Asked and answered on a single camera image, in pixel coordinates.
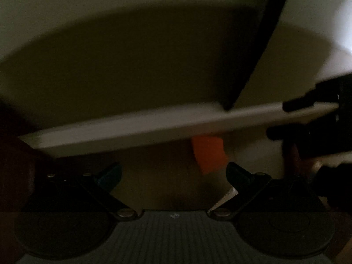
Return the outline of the orange plastic wrapper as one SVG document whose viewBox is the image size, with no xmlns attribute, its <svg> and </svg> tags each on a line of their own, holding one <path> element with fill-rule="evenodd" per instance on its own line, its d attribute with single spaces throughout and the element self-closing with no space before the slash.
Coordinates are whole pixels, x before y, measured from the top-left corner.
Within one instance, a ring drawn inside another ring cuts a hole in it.
<svg viewBox="0 0 352 264">
<path fill-rule="evenodd" d="M 224 169 L 229 159 L 224 150 L 224 141 L 218 136 L 192 137 L 193 154 L 203 175 Z"/>
</svg>

